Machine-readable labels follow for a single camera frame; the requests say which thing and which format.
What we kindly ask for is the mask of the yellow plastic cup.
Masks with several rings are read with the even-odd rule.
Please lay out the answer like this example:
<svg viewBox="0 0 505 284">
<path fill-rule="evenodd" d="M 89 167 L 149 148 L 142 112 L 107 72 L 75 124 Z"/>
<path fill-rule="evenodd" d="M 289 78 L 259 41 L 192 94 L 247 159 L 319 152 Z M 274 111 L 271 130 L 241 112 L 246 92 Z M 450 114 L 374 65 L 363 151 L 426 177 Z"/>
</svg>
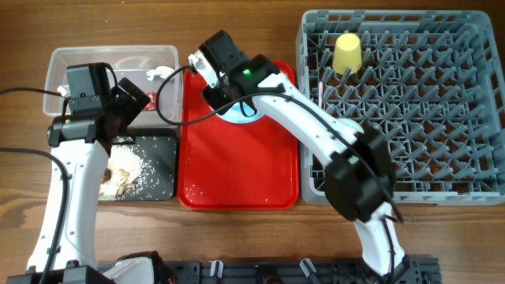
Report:
<svg viewBox="0 0 505 284">
<path fill-rule="evenodd" d="M 356 73 L 361 68 L 361 40 L 353 33 L 340 35 L 335 41 L 332 68 L 343 75 L 347 69 Z"/>
</svg>

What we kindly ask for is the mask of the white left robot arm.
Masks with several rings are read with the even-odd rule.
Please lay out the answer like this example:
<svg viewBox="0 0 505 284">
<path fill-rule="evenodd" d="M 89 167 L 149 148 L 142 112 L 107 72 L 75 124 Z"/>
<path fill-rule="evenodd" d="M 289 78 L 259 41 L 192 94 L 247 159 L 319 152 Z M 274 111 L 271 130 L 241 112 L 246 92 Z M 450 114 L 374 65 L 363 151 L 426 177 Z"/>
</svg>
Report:
<svg viewBox="0 0 505 284">
<path fill-rule="evenodd" d="M 116 136 L 144 109 L 148 96 L 123 78 L 73 91 L 71 113 L 48 129 L 52 176 L 39 239 L 22 275 L 8 283 L 159 283 L 167 269 L 156 252 L 121 258 L 100 272 L 95 258 L 99 188 Z"/>
</svg>

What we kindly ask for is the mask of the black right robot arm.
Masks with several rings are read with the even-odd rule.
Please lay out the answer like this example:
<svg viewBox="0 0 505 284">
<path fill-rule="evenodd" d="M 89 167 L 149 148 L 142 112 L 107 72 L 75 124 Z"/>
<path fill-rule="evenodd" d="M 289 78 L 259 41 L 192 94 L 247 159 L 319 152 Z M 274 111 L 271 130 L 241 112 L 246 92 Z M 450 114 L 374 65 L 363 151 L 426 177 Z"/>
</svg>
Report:
<svg viewBox="0 0 505 284">
<path fill-rule="evenodd" d="M 397 280 L 406 254 L 395 223 L 403 219 L 393 200 L 396 176 L 384 135 L 331 116 L 263 55 L 248 59 L 238 52 L 216 59 L 200 54 L 193 69 L 204 78 L 214 111 L 247 104 L 310 149 L 324 169 L 327 201 L 357 230 L 362 259 L 383 280 Z"/>
</svg>

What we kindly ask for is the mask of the red snack wrapper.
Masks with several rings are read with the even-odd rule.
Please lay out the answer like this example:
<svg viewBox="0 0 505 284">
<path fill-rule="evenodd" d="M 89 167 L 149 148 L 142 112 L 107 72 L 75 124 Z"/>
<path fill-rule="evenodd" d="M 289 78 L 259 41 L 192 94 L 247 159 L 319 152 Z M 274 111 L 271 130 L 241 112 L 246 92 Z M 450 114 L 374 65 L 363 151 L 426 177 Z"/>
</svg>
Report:
<svg viewBox="0 0 505 284">
<path fill-rule="evenodd" d="M 145 111 L 155 110 L 155 105 L 156 105 L 156 101 L 158 98 L 157 93 L 156 92 L 148 92 L 147 96 L 149 97 L 150 102 L 144 107 L 144 110 Z"/>
</svg>

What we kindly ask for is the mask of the white tissue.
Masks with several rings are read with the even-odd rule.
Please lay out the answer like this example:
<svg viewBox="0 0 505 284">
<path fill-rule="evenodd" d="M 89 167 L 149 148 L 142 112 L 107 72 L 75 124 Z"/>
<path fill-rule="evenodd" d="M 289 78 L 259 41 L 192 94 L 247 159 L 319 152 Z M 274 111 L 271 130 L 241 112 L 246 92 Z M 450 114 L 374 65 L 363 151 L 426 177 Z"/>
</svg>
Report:
<svg viewBox="0 0 505 284">
<path fill-rule="evenodd" d="M 146 76 L 147 76 L 147 80 L 149 80 L 149 81 L 153 81 L 156 77 L 160 77 L 163 80 L 165 80 L 166 78 L 168 78 L 168 76 L 170 76 L 173 73 L 174 73 L 173 68 L 171 68 L 169 66 L 161 65 L 161 66 L 158 66 L 154 69 L 149 69 L 146 72 Z"/>
</svg>

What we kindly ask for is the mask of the green bowl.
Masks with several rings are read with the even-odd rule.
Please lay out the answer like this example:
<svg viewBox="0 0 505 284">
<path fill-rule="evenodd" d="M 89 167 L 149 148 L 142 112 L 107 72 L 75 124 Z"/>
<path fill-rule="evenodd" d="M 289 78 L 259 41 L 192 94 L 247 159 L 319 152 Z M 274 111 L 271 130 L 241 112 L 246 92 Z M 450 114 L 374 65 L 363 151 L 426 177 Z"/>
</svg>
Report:
<svg viewBox="0 0 505 284">
<path fill-rule="evenodd" d="M 362 128 L 362 126 L 350 118 L 339 118 L 338 121 L 343 123 L 344 125 L 349 126 L 350 128 L 353 128 L 356 132 L 359 132 L 359 133 L 364 132 L 364 129 Z"/>
</svg>

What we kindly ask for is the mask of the white plastic fork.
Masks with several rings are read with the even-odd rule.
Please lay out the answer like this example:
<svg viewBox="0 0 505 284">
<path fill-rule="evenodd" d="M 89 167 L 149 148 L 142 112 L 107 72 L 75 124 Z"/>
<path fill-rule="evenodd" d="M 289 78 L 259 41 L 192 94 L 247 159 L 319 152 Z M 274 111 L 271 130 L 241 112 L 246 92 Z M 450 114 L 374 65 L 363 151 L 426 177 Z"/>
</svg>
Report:
<svg viewBox="0 0 505 284">
<path fill-rule="evenodd" d="M 318 107 L 323 108 L 323 97 L 324 97 L 324 83 L 319 81 L 318 83 Z"/>
</svg>

